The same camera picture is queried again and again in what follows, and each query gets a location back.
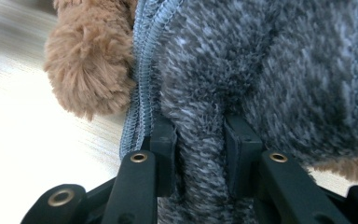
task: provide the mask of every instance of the wooden floor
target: wooden floor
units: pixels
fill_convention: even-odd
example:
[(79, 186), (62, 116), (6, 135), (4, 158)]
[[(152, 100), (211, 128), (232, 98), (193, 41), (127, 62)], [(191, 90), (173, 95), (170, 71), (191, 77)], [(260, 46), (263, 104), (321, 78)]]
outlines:
[[(43, 72), (43, 46), (56, 17), (48, 0), (0, 0), (0, 224), (20, 223), (46, 190), (86, 190), (115, 176), (123, 116), (77, 119), (61, 109)], [(350, 184), (316, 173), (345, 194)]]

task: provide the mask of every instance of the brass grommet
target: brass grommet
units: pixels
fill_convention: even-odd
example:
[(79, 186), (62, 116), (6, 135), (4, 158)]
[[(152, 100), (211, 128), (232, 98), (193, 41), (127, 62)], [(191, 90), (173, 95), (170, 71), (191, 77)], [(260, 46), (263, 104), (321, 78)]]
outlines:
[(269, 157), (273, 160), (273, 161), (277, 161), (277, 162), (287, 162), (287, 157), (285, 157), (283, 154), (281, 153), (271, 153), (269, 154)]
[(147, 160), (147, 155), (144, 153), (136, 153), (131, 156), (131, 161), (133, 162), (143, 162)]
[(75, 193), (72, 189), (60, 189), (48, 198), (48, 205), (58, 207), (71, 202), (74, 197)]

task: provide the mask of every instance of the gray knit fabric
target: gray knit fabric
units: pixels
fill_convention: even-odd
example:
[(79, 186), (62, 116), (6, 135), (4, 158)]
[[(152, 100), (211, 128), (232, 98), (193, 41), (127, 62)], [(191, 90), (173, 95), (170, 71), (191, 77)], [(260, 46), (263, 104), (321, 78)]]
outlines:
[(223, 121), (244, 116), (302, 165), (358, 156), (358, 0), (140, 1), (122, 155), (162, 114), (178, 131), (161, 223), (256, 223), (227, 192)]

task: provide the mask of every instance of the plush toy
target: plush toy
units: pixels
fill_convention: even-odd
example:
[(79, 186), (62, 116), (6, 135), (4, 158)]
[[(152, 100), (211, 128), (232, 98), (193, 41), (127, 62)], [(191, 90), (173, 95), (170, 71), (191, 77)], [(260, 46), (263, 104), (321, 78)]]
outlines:
[(246, 118), (267, 149), (358, 180), (358, 0), (55, 7), (46, 70), (64, 108), (91, 119), (131, 103), (121, 156), (156, 116), (177, 128), (177, 190), (159, 200), (162, 223), (255, 222), (252, 202), (227, 192), (226, 113)]
[(130, 104), (136, 0), (54, 0), (58, 24), (45, 70), (58, 101), (79, 117), (123, 112)]

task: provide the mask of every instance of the brown plush fur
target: brown plush fur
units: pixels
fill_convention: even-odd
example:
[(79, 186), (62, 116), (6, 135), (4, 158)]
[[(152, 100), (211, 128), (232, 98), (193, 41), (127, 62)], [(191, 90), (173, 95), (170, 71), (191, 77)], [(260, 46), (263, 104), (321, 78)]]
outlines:
[(45, 71), (59, 103), (79, 117), (123, 112), (130, 103), (136, 0), (55, 0), (58, 24)]
[(315, 166), (314, 168), (319, 171), (331, 171), (335, 174), (342, 175), (350, 181), (358, 182), (358, 158), (330, 161)]

